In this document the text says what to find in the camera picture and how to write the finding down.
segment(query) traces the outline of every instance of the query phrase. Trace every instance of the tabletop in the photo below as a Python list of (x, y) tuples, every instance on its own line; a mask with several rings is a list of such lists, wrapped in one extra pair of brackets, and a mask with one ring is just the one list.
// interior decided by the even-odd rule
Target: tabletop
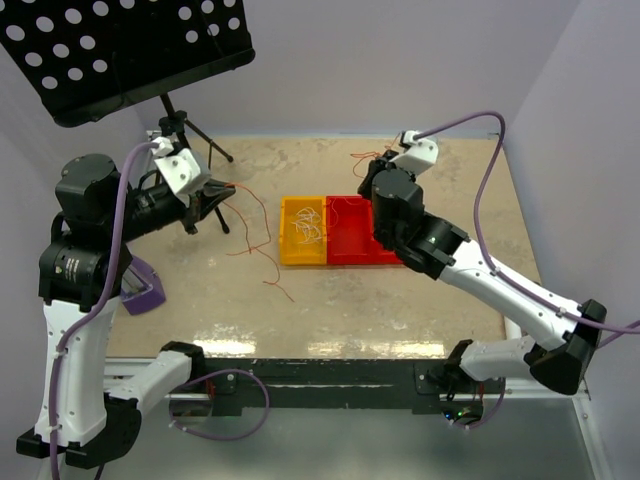
[[(206, 158), (207, 145), (191, 140)], [(216, 141), (235, 162), (214, 155), (214, 178), (250, 189), (265, 206), (269, 232), (261, 204), (239, 188), (221, 206), (230, 234), (212, 214), (198, 224), (197, 235), (187, 235), (178, 224), (132, 242), (132, 253), (158, 273), (167, 301), (137, 316), (121, 307), (109, 356), (155, 357), (162, 345), (178, 340), (200, 345), (208, 356), (439, 358), (462, 339), (504, 338), (498, 312), (402, 266), (277, 266), (281, 198), (354, 195), (361, 180), (355, 174), (364, 174), (367, 161), (354, 168), (357, 159), (350, 154), (384, 151), (390, 139)], [(438, 164), (418, 179), (425, 207), (475, 238), (473, 200), (495, 141), (443, 138), (438, 144)], [(252, 246), (267, 242), (270, 233), (262, 253), (229, 255), (247, 249), (243, 219)], [(538, 280), (503, 154), (485, 191), (481, 224), (494, 257)], [(278, 278), (281, 288), (265, 283)]]

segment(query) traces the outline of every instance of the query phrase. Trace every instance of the white wall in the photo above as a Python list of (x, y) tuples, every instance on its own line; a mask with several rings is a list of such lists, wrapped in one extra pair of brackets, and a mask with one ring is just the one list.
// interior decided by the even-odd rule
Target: white wall
[(24, 479), (40, 464), (14, 452), (42, 400), (46, 327), (38, 258), (59, 210), (55, 184), (62, 166), (80, 154), (103, 152), (122, 163), (144, 130), (133, 109), (95, 125), (56, 126), (3, 49), (0, 87), (0, 476)]
[[(640, 3), (584, 0), (507, 135), (546, 286), (640, 315)], [(616, 479), (640, 476), (640, 338), (593, 359), (588, 382)]]
[[(513, 119), (578, 2), (245, 0), (254, 62), (173, 100), (211, 134), (389, 133), (489, 107)], [(159, 101), (138, 108), (157, 125)]]

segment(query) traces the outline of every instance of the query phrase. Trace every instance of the black metal frame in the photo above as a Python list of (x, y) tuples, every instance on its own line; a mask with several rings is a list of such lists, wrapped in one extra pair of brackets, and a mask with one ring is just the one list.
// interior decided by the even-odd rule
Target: black metal frame
[[(442, 414), (440, 397), (449, 392), (431, 379), (446, 359), (252, 359), (208, 358), (206, 372), (228, 368), (246, 370), (269, 389), (271, 408), (403, 409), (414, 414)], [(215, 386), (212, 414), (239, 416), (243, 408), (263, 407), (262, 390), (246, 376), (211, 379)], [(204, 384), (189, 390), (206, 393)], [(485, 393), (500, 385), (485, 382)], [(475, 393), (475, 387), (458, 394)]]

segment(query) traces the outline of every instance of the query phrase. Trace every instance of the purple bracket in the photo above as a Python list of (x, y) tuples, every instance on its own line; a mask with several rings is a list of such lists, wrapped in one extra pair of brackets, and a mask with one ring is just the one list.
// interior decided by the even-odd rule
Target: purple bracket
[(120, 298), (130, 315), (153, 310), (167, 299), (156, 271), (136, 256), (122, 277)]

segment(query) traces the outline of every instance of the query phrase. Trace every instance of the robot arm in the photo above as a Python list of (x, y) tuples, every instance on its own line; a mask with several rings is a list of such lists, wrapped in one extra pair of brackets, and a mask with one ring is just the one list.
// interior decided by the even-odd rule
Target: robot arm
[[(67, 344), (57, 383), (59, 452), (66, 463), (93, 468), (125, 455), (133, 445), (142, 418), (166, 394), (204, 373), (202, 349), (172, 342), (143, 372), (103, 393), (109, 332), (120, 304), (122, 275), (131, 262), (124, 242), (180, 221), (189, 234), (195, 224), (235, 193), (211, 179), (203, 162), (172, 145), (155, 140), (153, 153), (164, 183), (148, 189), (130, 188), (123, 220), (123, 244), (111, 298)], [(56, 186), (62, 212), (52, 225), (51, 244), (40, 257), (39, 295), (44, 299), (48, 330), (46, 384), (35, 427), (22, 435), (17, 451), (49, 455), (49, 379), (56, 347), (64, 333), (96, 304), (104, 287), (120, 174), (105, 155), (92, 154), (69, 162)]]
[[(527, 336), (493, 344), (460, 342), (439, 380), (452, 390), (456, 383), (497, 377), (533, 377), (559, 393), (574, 394), (595, 352), (599, 330), (577, 324), (539, 305), (500, 279), (483, 259), (478, 243), (448, 221), (424, 210), (416, 176), (435, 164), (437, 145), (414, 142), (404, 132), (404, 153), (388, 150), (369, 164), (358, 188), (371, 200), (374, 237), (412, 270), (458, 287), (520, 325)], [(606, 309), (594, 300), (579, 304), (531, 282), (494, 260), (507, 276), (552, 300), (566, 312), (604, 322)]]

